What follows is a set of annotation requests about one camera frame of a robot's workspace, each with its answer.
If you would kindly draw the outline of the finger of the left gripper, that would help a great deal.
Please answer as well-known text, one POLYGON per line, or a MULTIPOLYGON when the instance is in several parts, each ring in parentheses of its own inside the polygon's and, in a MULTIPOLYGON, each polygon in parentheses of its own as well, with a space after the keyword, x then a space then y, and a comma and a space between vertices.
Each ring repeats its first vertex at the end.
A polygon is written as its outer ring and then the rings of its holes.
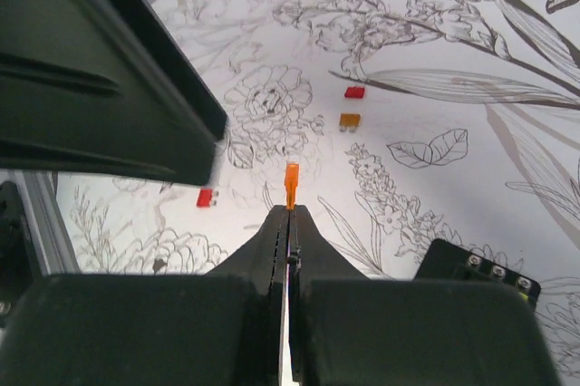
POLYGON ((1 0, 1 165, 190 186, 227 115, 147 0, 1 0))

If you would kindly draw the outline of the orange blade fuse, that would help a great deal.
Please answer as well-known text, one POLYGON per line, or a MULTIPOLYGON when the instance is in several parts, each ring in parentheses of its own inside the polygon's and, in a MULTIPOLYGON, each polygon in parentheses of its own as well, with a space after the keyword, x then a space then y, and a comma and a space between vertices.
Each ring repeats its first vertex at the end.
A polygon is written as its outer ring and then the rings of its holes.
POLYGON ((285 207, 287 210, 295 208, 299 169, 300 166, 297 163, 288 163, 285 168, 285 207))

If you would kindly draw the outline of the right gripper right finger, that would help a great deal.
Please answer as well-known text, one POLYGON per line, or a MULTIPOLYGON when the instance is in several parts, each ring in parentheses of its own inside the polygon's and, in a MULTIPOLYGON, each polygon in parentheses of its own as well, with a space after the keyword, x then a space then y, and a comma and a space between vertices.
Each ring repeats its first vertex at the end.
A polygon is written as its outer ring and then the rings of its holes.
POLYGON ((557 385, 534 310, 503 284, 380 280, 289 214, 289 345, 301 385, 557 385))

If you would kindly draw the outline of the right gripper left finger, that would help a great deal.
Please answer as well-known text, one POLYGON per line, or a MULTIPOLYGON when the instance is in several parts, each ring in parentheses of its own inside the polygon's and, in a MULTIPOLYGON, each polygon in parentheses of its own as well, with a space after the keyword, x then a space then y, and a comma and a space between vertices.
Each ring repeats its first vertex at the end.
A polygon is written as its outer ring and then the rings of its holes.
POLYGON ((288 211, 203 274, 50 275, 1 342, 4 385, 277 385, 288 211))

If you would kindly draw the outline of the black fuse box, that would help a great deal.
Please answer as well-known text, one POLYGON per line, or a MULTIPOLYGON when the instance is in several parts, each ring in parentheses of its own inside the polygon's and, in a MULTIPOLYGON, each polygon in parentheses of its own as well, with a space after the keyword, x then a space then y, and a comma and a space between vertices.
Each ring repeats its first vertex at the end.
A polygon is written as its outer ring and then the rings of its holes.
POLYGON ((414 279, 507 285, 513 287, 533 310, 536 310, 541 294, 541 285, 530 277, 440 238, 430 244, 414 279))

